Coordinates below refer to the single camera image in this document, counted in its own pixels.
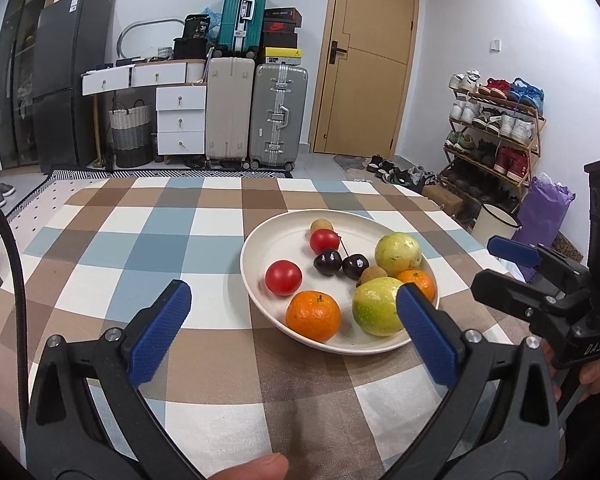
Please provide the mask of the person's right hand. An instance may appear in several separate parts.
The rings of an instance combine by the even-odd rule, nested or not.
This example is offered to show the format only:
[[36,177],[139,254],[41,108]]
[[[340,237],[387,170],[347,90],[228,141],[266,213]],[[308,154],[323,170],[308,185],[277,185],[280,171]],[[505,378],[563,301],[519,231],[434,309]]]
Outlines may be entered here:
[[[554,398],[555,401],[558,401],[562,396],[562,390],[560,390],[555,380],[557,370],[552,364],[555,352],[546,340],[542,341],[542,349],[547,360],[550,377],[553,381]],[[600,393],[600,359],[586,363],[580,370],[579,380],[581,385],[586,385],[585,392],[582,394],[580,401],[584,401],[593,394]]]

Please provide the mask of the person's left hand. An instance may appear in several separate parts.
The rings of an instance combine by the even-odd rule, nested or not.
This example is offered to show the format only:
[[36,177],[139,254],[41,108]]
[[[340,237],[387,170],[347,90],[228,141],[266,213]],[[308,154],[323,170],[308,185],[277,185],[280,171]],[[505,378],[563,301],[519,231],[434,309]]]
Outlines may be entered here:
[[272,453],[219,471],[209,480],[284,480],[288,469],[286,457],[280,453]]

